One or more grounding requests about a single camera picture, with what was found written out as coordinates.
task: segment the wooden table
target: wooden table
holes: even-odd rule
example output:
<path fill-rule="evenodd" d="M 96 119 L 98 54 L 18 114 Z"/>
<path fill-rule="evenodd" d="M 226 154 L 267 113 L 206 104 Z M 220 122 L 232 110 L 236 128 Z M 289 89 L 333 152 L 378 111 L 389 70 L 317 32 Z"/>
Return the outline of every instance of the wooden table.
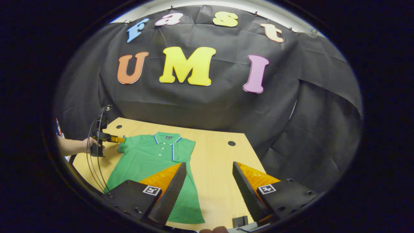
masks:
<path fill-rule="evenodd" d="M 122 128 L 117 129 L 116 126 L 118 125 L 122 125 Z M 103 132 L 118 137 L 123 135 L 131 137 L 141 134 L 155 134 L 156 132 L 179 133 L 183 138 L 196 142 L 191 154 L 190 166 L 205 223 L 182 224 L 167 222 L 167 226 L 195 231 L 204 228 L 213 229 L 217 226 L 233 228 L 232 218 L 241 216 L 247 216 L 248 222 L 253 222 L 233 178 L 233 162 L 237 161 L 246 164 L 261 172 L 265 172 L 265 170 L 243 133 L 187 129 L 125 118 L 117 118 Z M 236 145 L 230 146 L 228 144 L 229 141 L 235 142 Z M 122 153 L 117 151 L 118 143 L 103 142 L 103 145 L 105 146 L 105 157 L 100 158 L 99 163 L 102 175 L 105 181 L 107 181 Z M 102 191 L 94 181 L 86 159 L 85 153 L 78 154 L 73 165 L 88 183 Z M 92 157 L 92 162 L 100 178 L 97 158 Z"/>

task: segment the black cable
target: black cable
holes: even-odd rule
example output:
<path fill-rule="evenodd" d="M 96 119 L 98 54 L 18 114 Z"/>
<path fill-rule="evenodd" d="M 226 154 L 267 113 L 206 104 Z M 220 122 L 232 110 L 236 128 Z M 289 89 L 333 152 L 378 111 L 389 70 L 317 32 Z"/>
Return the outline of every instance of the black cable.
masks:
<path fill-rule="evenodd" d="M 99 146 L 99 133 L 101 132 L 102 116 L 103 116 L 103 114 L 104 114 L 104 111 L 105 111 L 105 109 L 103 109 L 103 110 L 102 110 L 102 112 L 101 112 L 101 119 L 99 120 L 98 140 L 96 141 L 96 142 L 97 142 L 97 143 L 96 143 L 96 151 L 98 151 L 98 146 Z M 104 193 L 105 193 L 105 188 L 106 188 L 106 189 L 108 190 L 108 192 L 109 192 L 108 185 L 106 184 L 105 179 L 104 179 L 104 176 L 102 175 L 101 166 L 99 165 L 99 157 L 97 157 L 96 159 L 98 160 L 99 172 L 101 173 L 101 177 L 102 177 L 103 183 L 105 184 L 105 187 L 103 188 L 103 189 L 104 189 Z"/>
<path fill-rule="evenodd" d="M 87 137 L 87 142 L 86 142 L 86 161 L 88 161 L 88 167 L 89 167 L 89 171 L 91 171 L 91 175 L 92 175 L 92 177 L 93 177 L 93 179 L 95 180 L 95 182 L 96 182 L 96 184 L 99 186 L 99 184 L 98 184 L 98 182 L 96 181 L 96 179 L 95 179 L 95 177 L 94 177 L 94 174 L 92 173 L 92 169 L 91 169 L 91 166 L 90 166 L 90 164 L 89 164 L 89 159 L 88 159 L 88 148 L 89 148 L 89 136 L 91 135 L 91 130 L 92 130 L 92 126 L 94 125 L 94 123 L 95 123 L 95 121 L 96 121 L 97 119 L 95 119 L 93 122 L 92 122 L 92 124 L 91 124 L 91 127 L 89 128 L 89 132 L 88 132 L 88 137 Z"/>

